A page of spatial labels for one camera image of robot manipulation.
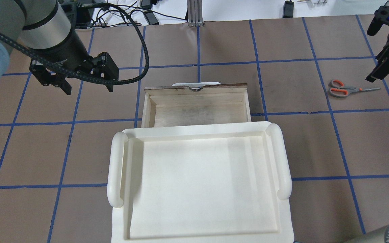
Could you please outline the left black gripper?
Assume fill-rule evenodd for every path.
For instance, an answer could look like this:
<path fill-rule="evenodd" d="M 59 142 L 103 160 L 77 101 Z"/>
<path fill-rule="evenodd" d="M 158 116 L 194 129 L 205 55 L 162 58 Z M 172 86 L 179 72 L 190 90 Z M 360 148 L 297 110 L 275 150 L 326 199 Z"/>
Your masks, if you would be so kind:
<path fill-rule="evenodd" d="M 88 56 L 74 69 L 60 64 L 46 66 L 31 60 L 29 70 L 42 86 L 60 88 L 66 95 L 71 95 L 72 92 L 71 85 L 66 81 L 67 77 L 105 85 L 109 92 L 114 92 L 114 85 L 119 84 L 119 69 L 107 52 L 102 52 L 97 57 Z"/>

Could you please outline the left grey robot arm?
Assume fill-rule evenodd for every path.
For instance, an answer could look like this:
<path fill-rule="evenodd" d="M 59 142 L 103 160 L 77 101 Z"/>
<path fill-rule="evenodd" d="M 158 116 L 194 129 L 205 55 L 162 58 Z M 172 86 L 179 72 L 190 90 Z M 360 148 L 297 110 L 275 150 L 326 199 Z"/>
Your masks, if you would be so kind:
<path fill-rule="evenodd" d="M 88 54 L 57 0 L 0 0 L 0 33 L 57 66 L 112 81 L 119 78 L 108 53 Z M 13 49 L 0 40 L 0 78 Z"/>

